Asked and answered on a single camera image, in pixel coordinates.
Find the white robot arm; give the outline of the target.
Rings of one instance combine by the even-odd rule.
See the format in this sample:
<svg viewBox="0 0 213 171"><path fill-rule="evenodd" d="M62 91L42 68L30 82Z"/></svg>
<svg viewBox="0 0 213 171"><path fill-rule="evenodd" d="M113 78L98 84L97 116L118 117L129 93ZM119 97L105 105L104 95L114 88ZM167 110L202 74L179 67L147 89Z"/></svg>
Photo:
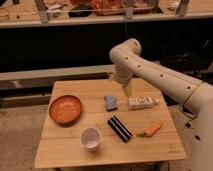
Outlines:
<svg viewBox="0 0 213 171"><path fill-rule="evenodd" d="M131 38L113 47L114 79L128 85L136 75L197 114L188 171L213 171L213 85L140 57L142 47Z"/></svg>

